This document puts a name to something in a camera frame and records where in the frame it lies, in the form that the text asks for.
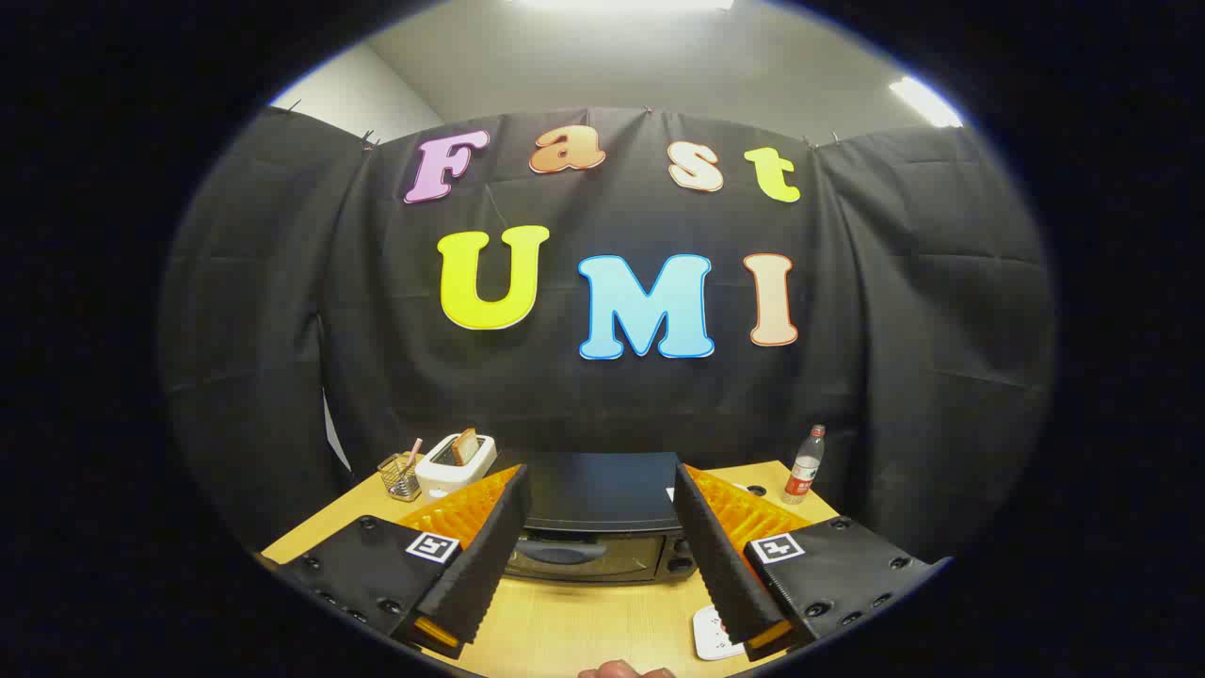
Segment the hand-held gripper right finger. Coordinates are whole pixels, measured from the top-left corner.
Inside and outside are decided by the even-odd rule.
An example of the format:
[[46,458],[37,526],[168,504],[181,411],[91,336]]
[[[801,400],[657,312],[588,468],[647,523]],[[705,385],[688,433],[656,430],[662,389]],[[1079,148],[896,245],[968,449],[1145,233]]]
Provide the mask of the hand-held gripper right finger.
[[750,660],[823,642],[942,572],[847,515],[806,521],[678,464],[674,508],[715,611]]

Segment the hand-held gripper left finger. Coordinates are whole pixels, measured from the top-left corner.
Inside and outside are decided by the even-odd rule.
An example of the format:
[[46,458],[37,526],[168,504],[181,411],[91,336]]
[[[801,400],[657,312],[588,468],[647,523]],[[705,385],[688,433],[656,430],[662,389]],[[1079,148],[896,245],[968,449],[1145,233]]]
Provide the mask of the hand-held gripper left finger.
[[357,515],[274,574],[376,633],[457,659],[474,643],[531,505],[528,467],[476,481],[405,518]]

